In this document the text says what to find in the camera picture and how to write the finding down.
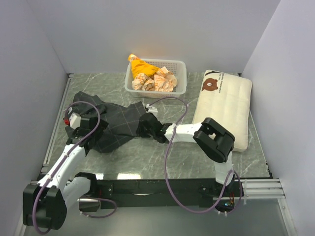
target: cable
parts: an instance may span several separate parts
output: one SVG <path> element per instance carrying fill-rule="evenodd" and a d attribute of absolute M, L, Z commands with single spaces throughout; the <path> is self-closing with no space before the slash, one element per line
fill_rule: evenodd
<path fill-rule="evenodd" d="M 92 198 L 92 197 L 87 197 L 87 196 L 84 196 L 84 197 L 85 197 L 85 198 L 94 199 L 94 200 L 99 200 L 99 201 L 110 202 L 110 203 L 112 203 L 112 204 L 114 205 L 114 210 L 113 210 L 111 213 L 109 213 L 109 214 L 107 214 L 107 215 L 103 215 L 103 216 L 88 215 L 88 214 L 86 214 L 85 212 L 81 212 L 81 214 L 83 214 L 83 215 L 85 215 L 85 216 L 87 216 L 87 217 L 89 217 L 89 218 L 103 219 L 103 218 L 106 218 L 106 217 L 108 217 L 108 216 L 111 216 L 112 214 L 115 213 L 115 211 L 117 211 L 117 204 L 116 204 L 116 202 L 114 202 L 113 200 L 105 199 L 105 198 Z"/>
<path fill-rule="evenodd" d="M 84 102 L 84 101 L 78 101 L 78 102 L 73 102 L 72 104 L 70 104 L 68 106 L 68 108 L 66 109 L 66 114 L 68 113 L 70 107 L 72 107 L 73 105 L 75 104 L 78 104 L 78 103 L 85 103 L 85 104 L 88 104 L 90 106 L 92 106 L 95 110 L 96 110 L 96 113 L 97 113 L 97 124 L 96 126 L 86 135 L 84 136 L 81 140 L 79 140 L 75 145 L 73 145 L 69 151 L 66 153 L 66 155 L 64 155 L 63 159 L 61 160 L 61 162 L 58 164 L 58 166 L 55 168 L 55 170 L 52 172 L 52 174 L 50 175 L 50 177 L 46 180 L 46 182 L 43 184 L 43 186 L 41 187 L 41 189 L 39 190 L 37 196 L 36 196 L 36 199 L 35 199 L 35 202 L 34 202 L 34 205 L 33 205 L 33 210 L 32 210 L 32 221 L 33 221 L 33 225 L 34 225 L 34 228 L 35 230 L 40 234 L 40 235 L 45 235 L 47 234 L 50 229 L 48 229 L 47 231 L 41 231 L 38 227 L 38 224 L 37 224 L 37 221 L 36 221 L 36 210 L 37 210 L 37 205 L 38 205 L 38 202 L 39 202 L 39 199 L 40 199 L 40 196 L 41 194 L 43 193 L 43 191 L 45 190 L 45 188 L 47 187 L 47 185 L 49 184 L 50 181 L 52 181 L 53 177 L 56 175 L 56 173 L 58 172 L 58 170 L 60 169 L 60 167 L 63 165 L 63 163 L 66 161 L 66 159 L 70 156 L 70 154 L 72 153 L 72 151 L 77 147 L 79 146 L 84 140 L 86 140 L 90 135 L 92 135 L 96 129 L 98 128 L 99 124 L 100 124 L 100 113 L 97 109 L 96 106 L 94 106 L 93 104 L 89 103 L 89 102 Z M 101 201 L 108 201 L 108 202 L 112 202 L 112 200 L 108 200 L 108 199 L 102 199 Z M 116 209 L 117 209 L 117 205 L 116 203 L 114 203 L 115 205 L 115 210 L 110 214 L 112 215 Z"/>
<path fill-rule="evenodd" d="M 176 123 L 175 123 L 175 127 L 174 127 L 174 130 L 173 130 L 173 135 L 172 135 L 172 137 L 171 137 L 171 139 L 170 139 L 170 141 L 169 141 L 169 144 L 167 145 L 167 149 L 166 149 L 165 156 L 164 156 L 164 177 L 165 177 L 165 182 L 166 182 L 168 191 L 170 192 L 170 194 L 171 194 L 171 196 L 173 197 L 174 201 L 175 201 L 180 207 L 182 207 L 183 209 L 185 209 L 185 210 L 187 210 L 187 211 L 189 211 L 189 212 L 191 212 L 191 213 L 195 213 L 195 214 L 207 213 L 207 212 L 213 210 L 213 209 L 217 206 L 217 204 L 221 201 L 221 198 L 222 198 L 223 193 L 224 193 L 224 191 L 225 191 L 225 187 L 226 187 L 227 180 L 228 180 L 229 176 L 234 172 L 235 175 L 236 175 L 236 177 L 237 177 L 237 179 L 238 179 L 238 181 L 239 181 L 239 184 L 240 184 L 240 191 L 241 191 L 241 194 L 240 194 L 240 198 L 239 198 L 239 201 L 238 201 L 237 205 L 236 205 L 235 208 L 234 208 L 233 210 L 231 210 L 229 213 L 233 212 L 233 211 L 236 209 L 236 207 L 240 204 L 241 199 L 242 199 L 242 192 L 243 192 L 243 191 L 242 191 L 243 188 L 242 188 L 242 183 L 241 183 L 240 177 L 239 177 L 239 175 L 238 175 L 234 170 L 230 170 L 229 173 L 227 174 L 226 179 L 225 179 L 224 184 L 223 184 L 223 187 L 222 187 L 222 190 L 221 190 L 221 192 L 220 192 L 220 195 L 219 195 L 217 201 L 216 201 L 210 208 L 208 208 L 208 209 L 206 209 L 206 210 L 196 211 L 196 210 L 189 209 L 188 207 L 184 206 L 184 205 L 176 198 L 176 196 L 175 196 L 175 194 L 174 194 L 174 192 L 173 192 L 173 190 L 172 190 L 172 188 L 171 188 L 171 185 L 170 185 L 170 183 L 169 183 L 169 179 L 168 179 L 168 176 L 167 176 L 166 163 L 167 163 L 167 158 L 168 158 L 169 151 L 170 151 L 170 149 L 171 149 L 171 146 L 172 146 L 172 144 L 173 144 L 174 137 L 175 137 L 175 135 L 176 135 L 176 128 L 177 128 L 177 125 L 178 125 L 178 123 L 184 118 L 184 116 L 187 114 L 187 111 L 188 111 L 188 104 L 187 104 L 185 101 L 183 101 L 183 100 L 181 100 L 180 98 L 177 98 L 177 97 L 163 97 L 163 98 L 160 98 L 160 99 L 158 99 L 157 101 L 151 103 L 150 106 L 152 106 L 152 105 L 155 104 L 156 102 L 159 102 L 159 101 L 161 101 L 161 100 L 163 100 L 163 99 L 167 99 L 167 98 L 177 99 L 177 100 L 181 101 L 181 102 L 185 105 L 185 107 L 186 107 L 185 112 L 182 114 L 182 116 L 181 116 L 181 117 L 176 121 Z"/>

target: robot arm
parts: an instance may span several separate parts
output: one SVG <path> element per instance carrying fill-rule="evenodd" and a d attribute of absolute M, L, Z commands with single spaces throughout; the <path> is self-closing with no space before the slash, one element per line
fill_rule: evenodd
<path fill-rule="evenodd" d="M 91 115 L 81 117 L 78 114 L 72 113 L 70 118 L 65 120 L 65 123 L 74 128 L 74 131 L 67 140 L 60 158 L 37 185 L 29 184 L 23 191 L 24 225 L 33 226 L 32 209 L 34 201 L 39 190 L 48 179 L 50 182 L 45 187 L 36 208 L 36 221 L 37 225 L 41 228 L 59 229 L 65 221 L 67 210 L 77 199 L 86 194 L 97 193 L 97 180 L 94 174 L 78 173 L 71 183 L 68 183 L 68 180 L 78 164 L 86 157 L 101 137 L 108 123 L 101 121 L 95 132 L 74 148 L 68 158 L 59 167 L 63 158 L 74 144 L 95 127 L 97 117 Z M 55 170 L 57 170 L 57 173 L 54 178 L 51 178 Z"/>
<path fill-rule="evenodd" d="M 160 143 L 171 140 L 175 124 L 162 124 L 153 113 L 146 113 L 140 118 L 138 134 L 141 137 L 153 136 Z M 232 150 L 235 137 L 223 126 L 211 118 L 205 118 L 201 123 L 180 124 L 176 128 L 173 142 L 197 143 L 206 155 L 215 162 L 216 182 L 224 184 L 232 165 Z M 233 180 L 230 175 L 227 185 Z"/>

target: cable clip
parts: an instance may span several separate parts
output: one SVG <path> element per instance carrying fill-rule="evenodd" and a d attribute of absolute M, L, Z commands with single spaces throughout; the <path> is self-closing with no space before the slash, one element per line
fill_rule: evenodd
<path fill-rule="evenodd" d="M 158 115 L 158 110 L 154 106 L 150 106 L 149 104 L 146 105 L 146 111 L 147 113 L 152 113 L 155 117 Z"/>

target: dark plaid fabric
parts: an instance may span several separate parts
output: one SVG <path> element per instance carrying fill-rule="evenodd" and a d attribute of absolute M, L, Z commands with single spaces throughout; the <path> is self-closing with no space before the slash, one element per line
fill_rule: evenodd
<path fill-rule="evenodd" d="M 101 119 L 109 123 L 102 137 L 93 148 L 98 152 L 112 152 L 136 137 L 139 118 L 146 112 L 142 102 L 123 107 L 114 103 L 103 102 L 97 95 L 90 96 L 81 91 L 75 94 L 73 98 L 73 102 L 77 101 L 90 102 L 95 105 L 100 112 Z M 73 112 L 79 115 L 96 115 L 94 108 L 88 104 L 77 104 L 72 108 Z M 67 126 L 65 130 L 68 136 L 70 136 L 73 131 L 69 126 Z"/>

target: black base bar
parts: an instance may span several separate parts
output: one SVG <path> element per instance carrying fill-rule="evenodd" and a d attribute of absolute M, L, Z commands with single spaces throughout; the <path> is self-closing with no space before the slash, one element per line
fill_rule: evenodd
<path fill-rule="evenodd" d="M 213 197 L 218 197 L 222 185 L 214 178 L 170 179 L 174 194 L 186 206 L 210 207 Z M 115 201 L 118 207 L 166 207 L 177 206 L 170 195 L 164 179 L 98 180 L 101 197 Z M 239 183 L 231 182 L 223 197 L 235 198 L 240 194 Z M 113 205 L 101 202 L 101 209 L 112 209 Z"/>

